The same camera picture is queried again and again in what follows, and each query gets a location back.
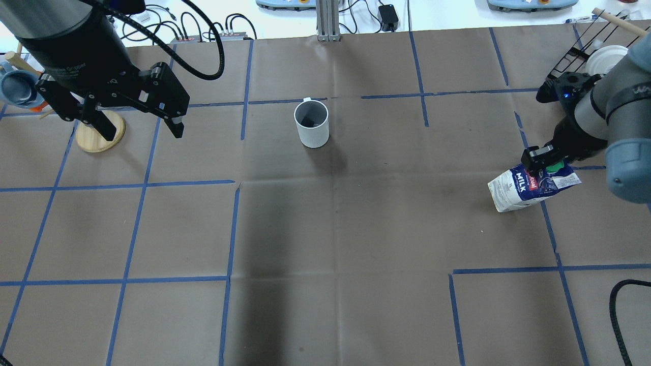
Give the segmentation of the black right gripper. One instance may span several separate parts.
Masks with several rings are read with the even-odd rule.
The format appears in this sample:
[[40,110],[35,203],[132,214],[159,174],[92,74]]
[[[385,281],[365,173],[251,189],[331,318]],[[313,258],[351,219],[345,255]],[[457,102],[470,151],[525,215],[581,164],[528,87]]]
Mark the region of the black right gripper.
[[530,176],[562,160],[582,161],[597,155],[607,146],[607,139],[596,137],[580,127],[575,112],[579,102],[587,100],[593,106],[590,93],[602,75],[565,72],[557,79],[544,81],[537,91],[539,103],[560,102],[565,117],[556,125],[553,137],[544,146],[526,147],[521,163]]

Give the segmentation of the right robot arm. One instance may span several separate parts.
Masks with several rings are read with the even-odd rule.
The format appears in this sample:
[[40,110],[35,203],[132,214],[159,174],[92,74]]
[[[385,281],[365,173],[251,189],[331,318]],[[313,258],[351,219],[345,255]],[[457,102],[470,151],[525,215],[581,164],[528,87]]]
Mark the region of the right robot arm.
[[521,162],[534,175],[560,161],[605,153],[606,181],[616,197],[650,201],[650,39],[643,37],[607,74],[565,72],[545,81],[540,103],[559,102],[565,116],[544,146],[530,146]]

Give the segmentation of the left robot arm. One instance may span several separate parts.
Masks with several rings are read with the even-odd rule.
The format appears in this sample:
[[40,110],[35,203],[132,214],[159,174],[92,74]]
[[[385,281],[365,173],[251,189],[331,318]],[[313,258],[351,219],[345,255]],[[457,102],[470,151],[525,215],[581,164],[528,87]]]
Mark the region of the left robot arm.
[[2,23],[44,68],[37,92],[60,118],[79,120],[107,141],[116,127],[103,107],[134,107],[184,131],[189,94],[170,65],[141,70],[98,7],[79,1],[2,1]]

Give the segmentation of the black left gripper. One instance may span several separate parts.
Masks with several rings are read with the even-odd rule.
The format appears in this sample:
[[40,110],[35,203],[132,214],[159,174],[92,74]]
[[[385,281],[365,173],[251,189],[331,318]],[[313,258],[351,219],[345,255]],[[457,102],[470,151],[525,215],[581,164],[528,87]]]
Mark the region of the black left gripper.
[[167,63],[138,69],[103,15],[54,25],[19,31],[18,40],[44,67],[36,90],[61,118],[80,120],[114,141],[117,128],[98,107],[134,107],[162,118],[174,138],[182,138],[189,95]]

